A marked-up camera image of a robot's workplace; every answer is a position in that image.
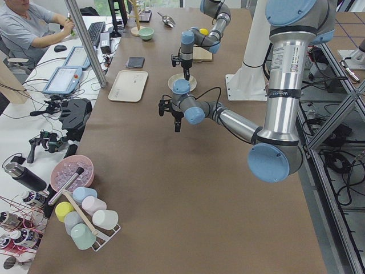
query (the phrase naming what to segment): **light blue cup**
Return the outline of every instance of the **light blue cup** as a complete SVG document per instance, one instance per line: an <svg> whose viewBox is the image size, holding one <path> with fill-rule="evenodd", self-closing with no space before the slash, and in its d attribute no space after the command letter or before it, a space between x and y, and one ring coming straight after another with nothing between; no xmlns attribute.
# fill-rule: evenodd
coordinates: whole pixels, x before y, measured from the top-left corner
<svg viewBox="0 0 365 274"><path fill-rule="evenodd" d="M84 223L83 219L76 211L72 211L64 218L64 227L66 228L67 234L71 235L71 230L77 224Z"/></svg>
<svg viewBox="0 0 365 274"><path fill-rule="evenodd" d="M98 193L96 192L95 189L88 188L88 187L78 187L72 193L72 198L74 198L75 202L77 202L78 204L82 204L82 201L87 196L93 196L93 197L97 198L98 197Z"/></svg>

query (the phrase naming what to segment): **beige tray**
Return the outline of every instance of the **beige tray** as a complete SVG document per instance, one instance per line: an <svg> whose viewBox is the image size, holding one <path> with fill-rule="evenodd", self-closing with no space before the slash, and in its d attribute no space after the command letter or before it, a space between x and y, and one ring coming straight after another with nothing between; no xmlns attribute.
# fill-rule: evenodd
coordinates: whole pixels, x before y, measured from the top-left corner
<svg viewBox="0 0 365 274"><path fill-rule="evenodd" d="M138 102L142 98L148 73L146 71L121 70L109 92L111 101Z"/></svg>

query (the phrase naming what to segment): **blue joint cap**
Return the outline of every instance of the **blue joint cap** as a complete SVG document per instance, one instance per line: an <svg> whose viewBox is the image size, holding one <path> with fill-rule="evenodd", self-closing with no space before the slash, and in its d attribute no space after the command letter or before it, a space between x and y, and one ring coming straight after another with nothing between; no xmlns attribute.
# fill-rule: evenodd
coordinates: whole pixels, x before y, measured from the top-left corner
<svg viewBox="0 0 365 274"><path fill-rule="evenodd" d="M192 31L187 30L181 33L181 43L184 45L190 45L194 43L195 36Z"/></svg>
<svg viewBox="0 0 365 274"><path fill-rule="evenodd" d="M309 45L313 46L313 45L327 43L328 41L332 40L334 34L335 34L335 30L331 30L327 33L317 35L317 37Z"/></svg>
<svg viewBox="0 0 365 274"><path fill-rule="evenodd" d="M213 54L216 54L218 52L218 50L219 50L220 47L221 47L221 44L220 43L217 43L216 45L211 46L209 48L209 52L210 53L213 53Z"/></svg>
<svg viewBox="0 0 365 274"><path fill-rule="evenodd" d="M185 79L178 79L173 82L172 92L177 95L182 95L190 92L190 83Z"/></svg>
<svg viewBox="0 0 365 274"><path fill-rule="evenodd" d="M272 26L284 27L298 22L317 0L268 0L265 15Z"/></svg>
<svg viewBox="0 0 365 274"><path fill-rule="evenodd" d="M268 183L283 181L288 177L290 166L285 154L271 144L258 143L248 155L251 172Z"/></svg>
<svg viewBox="0 0 365 274"><path fill-rule="evenodd" d="M200 124L205 118L204 111L199 107L188 108L184 116L189 124Z"/></svg>

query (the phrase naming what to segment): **white desk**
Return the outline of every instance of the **white desk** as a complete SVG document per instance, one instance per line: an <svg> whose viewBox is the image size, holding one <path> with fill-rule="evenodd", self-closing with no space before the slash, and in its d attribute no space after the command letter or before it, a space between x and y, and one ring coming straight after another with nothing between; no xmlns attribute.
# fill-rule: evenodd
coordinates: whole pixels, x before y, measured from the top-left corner
<svg viewBox="0 0 365 274"><path fill-rule="evenodd" d="M87 27L92 22L100 22L100 21L106 22L107 24L106 30L108 29L108 27L112 26L110 24L112 22L111 17L84 17L84 21ZM119 41L120 38L114 38L112 40L111 44L112 51L115 51L117 45L119 44ZM39 61L39 64L55 58L66 58L73 46L82 45L78 35L76 35L75 37L69 36L66 39L64 39L60 44L65 45L67 47L67 50L56 53L54 51L55 46L54 45L50 46L45 55ZM103 54L101 50L98 49L98 58L100 62L104 62L102 55ZM65 59L58 59L44 63L39 67L36 67L29 75L27 80L49 79L52 76L54 70L58 66L62 66L64 64L64 61ZM36 102L32 101L31 99L28 99L25 104L10 103L3 112L4 114L11 117L19 118L26 116L25 118L11 119L5 115L0 115L1 163L3 163L4 160L8 158L10 155L15 154L17 152L21 152L23 154L23 157L26 158L30 151L29 140L39 135L39 132L41 130L49 132L50 131L57 132L58 135L61 135L62 133L63 136L65 136L66 131L62 131L61 122L58 120L52 120L52 119L57 119L60 113L54 115L46 114L46 116L51 117L48 118L48 121L41 115L35 117L28 116L31 111L35 110L35 108L37 110L39 110L41 107L42 107L41 110L45 109L46 106L43 106L43 101L47 100L47 98L39 91L43 90L46 83L47 83L46 81L42 80L35 80L26 83L24 87L28 90L30 96ZM100 90L100 85L98 84L98 80L95 77L95 74L91 69L91 67L83 72L83 76L80 80L80 89L84 90L84 92L82 94L80 94L81 92L76 92L76 96L77 94L80 94L82 98L87 98L91 100L91 103L94 106L95 100ZM45 180L47 184L49 184L53 168L63 159L66 151L67 151L67 146L63 146L61 151L56 152L54 154L50 154L49 152L44 151L44 148L42 146L37 146L35 149L34 163L27 164L25 162L23 165L32 170L33 173L37 174L39 177ZM0 172L0 182L1 182L1 196L8 199L13 199L15 196L20 195L23 191L28 190L26 187L17 183L3 171ZM20 197L17 197L15 200L17 202L20 202L21 199ZM0 212L8 210L9 210L9 205L4 201L0 200ZM0 235L2 235L3 233L5 233L5 231L2 228L0 228ZM29 256L21 255L19 259L26 260L28 259L28 257ZM6 255L0 255L0 273L3 273L3 271L5 271L7 274L13 274L13 273L20 274L27 272L27 270L21 269L20 267L14 267L7 271L4 270L2 265L6 258L7 258Z"/></svg>

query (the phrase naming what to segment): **label sticker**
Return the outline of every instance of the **label sticker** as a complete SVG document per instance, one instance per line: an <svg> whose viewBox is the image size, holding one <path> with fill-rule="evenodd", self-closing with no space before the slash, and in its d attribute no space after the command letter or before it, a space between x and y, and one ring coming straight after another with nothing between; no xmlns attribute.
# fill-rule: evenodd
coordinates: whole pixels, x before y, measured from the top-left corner
<svg viewBox="0 0 365 274"><path fill-rule="evenodd" d="M273 50L271 71L282 73L302 73L305 46L288 45Z"/></svg>

